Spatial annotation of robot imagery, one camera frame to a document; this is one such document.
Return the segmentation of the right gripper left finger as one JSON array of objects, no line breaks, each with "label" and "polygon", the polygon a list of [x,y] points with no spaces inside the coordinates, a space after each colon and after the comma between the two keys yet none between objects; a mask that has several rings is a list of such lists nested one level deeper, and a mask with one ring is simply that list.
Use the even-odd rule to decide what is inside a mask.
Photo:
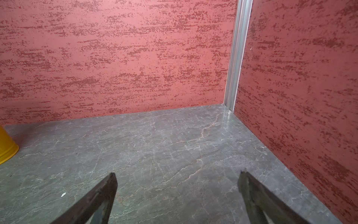
[{"label": "right gripper left finger", "polygon": [[115,173],[109,173],[84,197],[70,207],[53,224],[107,224],[117,192]]}]

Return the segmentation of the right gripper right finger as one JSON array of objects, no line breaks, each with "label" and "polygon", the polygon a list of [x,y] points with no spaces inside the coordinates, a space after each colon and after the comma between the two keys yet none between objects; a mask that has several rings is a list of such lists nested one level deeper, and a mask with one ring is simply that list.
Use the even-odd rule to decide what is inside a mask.
[{"label": "right gripper right finger", "polygon": [[252,224],[307,224],[308,221],[293,211],[249,172],[242,171],[238,180],[247,214]]}]

